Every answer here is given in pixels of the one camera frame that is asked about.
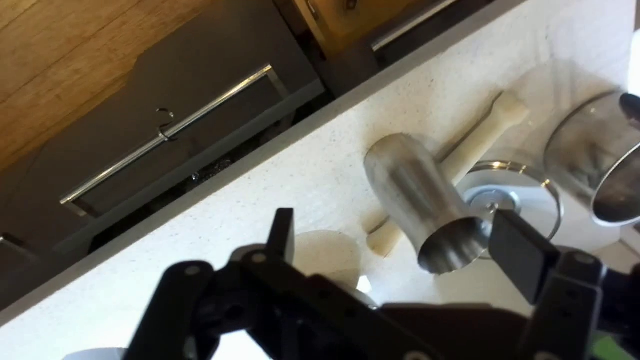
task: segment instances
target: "wood grain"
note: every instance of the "wood grain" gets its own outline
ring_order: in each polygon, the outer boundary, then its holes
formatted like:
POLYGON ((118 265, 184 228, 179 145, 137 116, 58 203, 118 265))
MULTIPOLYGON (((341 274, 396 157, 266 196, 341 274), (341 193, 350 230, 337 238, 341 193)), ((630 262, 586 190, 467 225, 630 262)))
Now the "wood grain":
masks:
POLYGON ((12 24, 16 18, 21 18, 22 12, 27 12, 30 5, 34 5, 39 0, 2 0, 0 2, 0 29, 5 29, 9 24, 12 24))
POLYGON ((207 0, 40 0, 0 32, 0 169, 116 92, 207 0))

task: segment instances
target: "stainless steel tube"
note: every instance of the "stainless steel tube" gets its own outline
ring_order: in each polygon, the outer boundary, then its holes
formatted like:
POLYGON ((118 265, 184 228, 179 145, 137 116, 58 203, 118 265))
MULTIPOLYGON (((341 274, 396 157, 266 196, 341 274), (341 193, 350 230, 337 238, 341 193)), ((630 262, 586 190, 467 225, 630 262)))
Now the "stainless steel tube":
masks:
POLYGON ((547 145, 547 171, 585 206, 595 222, 624 225, 640 220, 640 130, 623 99, 601 95, 555 131, 547 145))
POLYGON ((420 140, 409 134, 387 135, 368 150, 364 167, 387 214, 414 244, 425 269, 453 272, 483 254, 483 218, 467 207, 420 140))

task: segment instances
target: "white countertop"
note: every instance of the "white countertop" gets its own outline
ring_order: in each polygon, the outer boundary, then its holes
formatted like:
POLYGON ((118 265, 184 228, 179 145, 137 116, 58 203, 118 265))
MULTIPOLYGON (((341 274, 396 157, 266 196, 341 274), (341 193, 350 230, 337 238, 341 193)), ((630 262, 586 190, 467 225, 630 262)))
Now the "white countertop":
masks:
MULTIPOLYGON (((360 262, 377 302, 492 302, 529 311, 492 262, 432 277, 409 242, 389 260, 364 244, 383 207, 362 159, 384 134, 422 134, 443 156, 500 89, 518 88, 537 122, 558 124, 627 83, 634 0, 529 0, 503 14, 512 4, 498 0, 5 310, 0 321, 15 320, 0 328, 0 357, 126 345, 171 263, 199 258, 222 267, 234 248, 266 239, 276 207, 297 210, 298 263, 316 245, 319 262, 305 269, 360 262)), ((537 159, 551 127, 514 130, 498 147, 537 159)), ((567 214, 555 242, 603 251, 619 239, 619 230, 572 225, 585 216, 567 214)))

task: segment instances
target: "wooden cabinet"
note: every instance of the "wooden cabinet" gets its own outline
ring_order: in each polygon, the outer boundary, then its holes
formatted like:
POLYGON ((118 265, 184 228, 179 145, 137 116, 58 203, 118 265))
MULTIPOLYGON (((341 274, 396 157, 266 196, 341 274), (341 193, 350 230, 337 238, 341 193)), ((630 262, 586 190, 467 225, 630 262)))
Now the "wooden cabinet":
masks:
MULTIPOLYGON (((39 258, 22 284, 71 265, 100 230, 319 94, 272 2, 210 2, 121 92, 0 174, 0 234, 39 258)), ((21 289, 0 274, 0 305, 21 289)))
POLYGON ((2 0, 0 169, 118 88, 210 0, 2 0))

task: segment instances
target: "metal rim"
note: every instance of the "metal rim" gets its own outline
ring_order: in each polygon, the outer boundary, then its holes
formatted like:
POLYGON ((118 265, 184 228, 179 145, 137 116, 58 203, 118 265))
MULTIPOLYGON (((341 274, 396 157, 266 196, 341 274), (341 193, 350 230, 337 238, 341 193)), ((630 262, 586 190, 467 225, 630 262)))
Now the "metal rim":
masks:
POLYGON ((640 143, 636 143, 634 147, 630 147, 624 156, 620 156, 608 169, 606 175, 598 182, 595 196, 588 202, 592 220, 601 225, 628 225, 628 223, 636 223, 640 220, 640 214, 636 214, 634 218, 627 218, 627 220, 603 220, 601 216, 597 216, 597 197, 601 196, 601 190, 605 187, 605 184, 608 182, 608 177, 620 167, 623 162, 627 162, 630 156, 634 156, 636 152, 640 152, 640 143))
POLYGON ((477 162, 477 165, 468 174, 485 171, 485 169, 518 171, 523 175, 529 175, 529 177, 540 182, 540 185, 547 187, 548 193, 556 202, 558 220, 556 220, 548 239, 552 239, 556 235, 556 232, 561 230, 561 223, 562 223, 565 206, 561 202, 561 190, 555 185, 555 182, 543 169, 526 165, 523 162, 514 162, 514 159, 481 159, 481 162, 477 162))
POLYGON ((483 216, 465 216, 465 218, 456 218, 448 223, 445 223, 443 228, 438 228, 434 234, 430 234, 422 245, 419 248, 419 263, 420 267, 425 267, 427 272, 440 276, 440 274, 448 274, 460 267, 471 265, 472 262, 477 262, 483 251, 487 251, 488 248, 488 238, 483 234, 481 225, 483 225, 485 218, 483 216), (446 239, 453 230, 465 230, 468 232, 463 239, 465 242, 456 242, 453 244, 451 239, 446 239), (453 244, 448 248, 448 254, 443 255, 443 248, 438 250, 438 258, 434 260, 432 254, 438 245, 443 244, 453 244))

